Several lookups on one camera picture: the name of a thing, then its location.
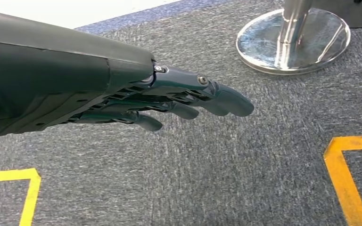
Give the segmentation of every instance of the round metal base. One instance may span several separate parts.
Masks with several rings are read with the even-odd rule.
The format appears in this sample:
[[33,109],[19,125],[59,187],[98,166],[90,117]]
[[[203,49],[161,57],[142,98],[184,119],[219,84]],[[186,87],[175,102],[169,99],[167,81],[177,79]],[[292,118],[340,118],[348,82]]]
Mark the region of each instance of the round metal base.
[[345,51],[350,29],[340,17],[310,9],[299,43],[278,41],[283,9],[264,14],[239,32],[237,50],[248,66],[269,74],[295,75],[317,71]]

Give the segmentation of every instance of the dark green prosthetic arm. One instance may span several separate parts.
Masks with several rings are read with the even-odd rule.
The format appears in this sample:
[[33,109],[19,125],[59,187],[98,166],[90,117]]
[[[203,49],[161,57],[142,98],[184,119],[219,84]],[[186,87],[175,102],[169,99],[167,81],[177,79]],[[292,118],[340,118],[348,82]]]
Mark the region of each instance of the dark green prosthetic arm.
[[0,136],[64,123],[162,124],[141,111],[193,119],[247,116],[252,104],[196,73],[159,66],[147,50],[0,14]]

